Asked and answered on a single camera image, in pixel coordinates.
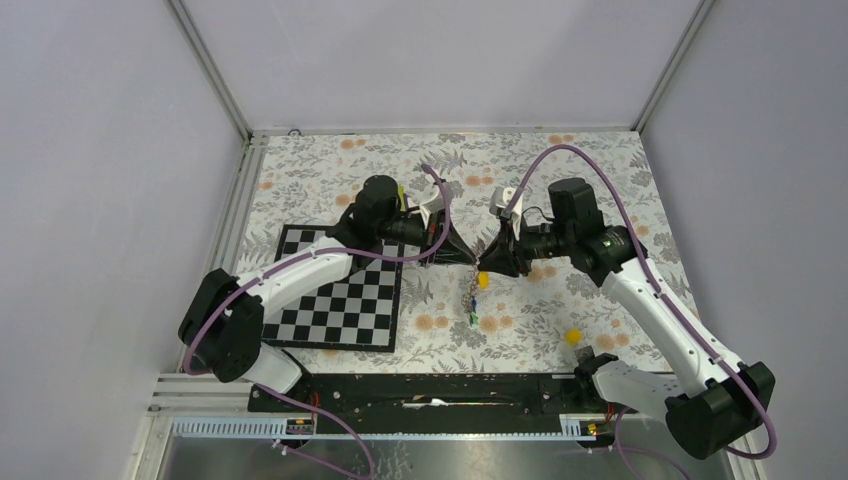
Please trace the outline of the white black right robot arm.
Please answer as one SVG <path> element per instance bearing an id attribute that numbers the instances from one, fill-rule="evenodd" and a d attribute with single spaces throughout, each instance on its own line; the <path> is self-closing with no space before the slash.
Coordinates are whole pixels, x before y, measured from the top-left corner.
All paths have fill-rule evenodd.
<path id="1" fill-rule="evenodd" d="M 499 187 L 490 201 L 500 229 L 481 255 L 482 272 L 526 276 L 540 259 L 566 257 L 637 321 L 675 377 L 635 369 L 612 354 L 580 361 L 575 402 L 597 412 L 615 403 L 665 424 L 678 445 L 706 459 L 763 425 L 776 379 L 762 362 L 748 364 L 701 325 L 672 307 L 676 297 L 644 246 L 622 225 L 610 226 L 593 188 L 582 178 L 549 185 L 553 218 L 529 225 L 522 197 Z"/>

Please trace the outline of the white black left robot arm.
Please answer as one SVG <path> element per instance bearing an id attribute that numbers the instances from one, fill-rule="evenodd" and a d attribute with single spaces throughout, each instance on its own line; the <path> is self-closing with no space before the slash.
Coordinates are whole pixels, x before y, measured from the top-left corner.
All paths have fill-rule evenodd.
<path id="1" fill-rule="evenodd" d="M 246 380 L 272 390 L 288 411 L 309 401 L 304 368 L 289 354 L 261 339 L 267 315 L 326 284 L 363 270 L 374 260 L 389 260 L 383 245 L 418 248 L 421 264 L 473 265 L 476 258 L 450 218 L 451 193 L 441 178 L 421 205 L 407 204 L 395 179 L 367 178 L 353 202 L 327 234 L 276 263 L 255 272 L 207 273 L 178 329 L 186 347 L 183 370 L 212 374 L 219 382 Z"/>

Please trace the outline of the yellow key tag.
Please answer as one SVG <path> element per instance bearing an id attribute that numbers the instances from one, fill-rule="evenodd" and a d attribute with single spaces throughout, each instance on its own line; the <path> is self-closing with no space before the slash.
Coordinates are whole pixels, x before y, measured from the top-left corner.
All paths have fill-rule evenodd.
<path id="1" fill-rule="evenodd" d="M 477 285 L 481 290 L 486 290 L 490 286 L 490 277 L 488 272 L 479 272 L 477 274 Z"/>

